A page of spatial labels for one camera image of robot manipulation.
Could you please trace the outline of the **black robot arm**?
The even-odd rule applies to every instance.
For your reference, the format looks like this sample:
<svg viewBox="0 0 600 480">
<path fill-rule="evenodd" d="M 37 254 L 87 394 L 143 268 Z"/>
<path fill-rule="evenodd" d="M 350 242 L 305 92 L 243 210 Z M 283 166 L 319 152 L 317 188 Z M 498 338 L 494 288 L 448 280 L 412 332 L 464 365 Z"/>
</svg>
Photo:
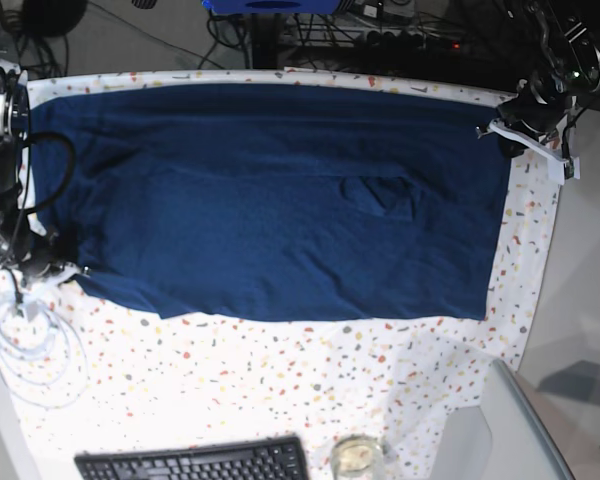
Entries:
<svg viewBox="0 0 600 480">
<path fill-rule="evenodd" d="M 73 265 L 54 251 L 55 235 L 31 230 L 29 217 L 50 206 L 67 189 L 76 165 L 72 142 L 31 126 L 28 72 L 0 60 L 0 267 L 16 269 L 26 283 L 69 273 Z M 57 142 L 66 152 L 66 170 L 58 188 L 45 200 L 27 207 L 31 174 L 21 180 L 23 154 L 43 142 Z"/>
<path fill-rule="evenodd" d="M 532 44 L 533 67 L 515 98 L 497 107 L 488 129 L 555 160 L 574 176 L 570 131 L 586 110 L 577 98 L 600 99 L 600 50 L 572 1 L 505 1 L 504 10 Z"/>
</svg>

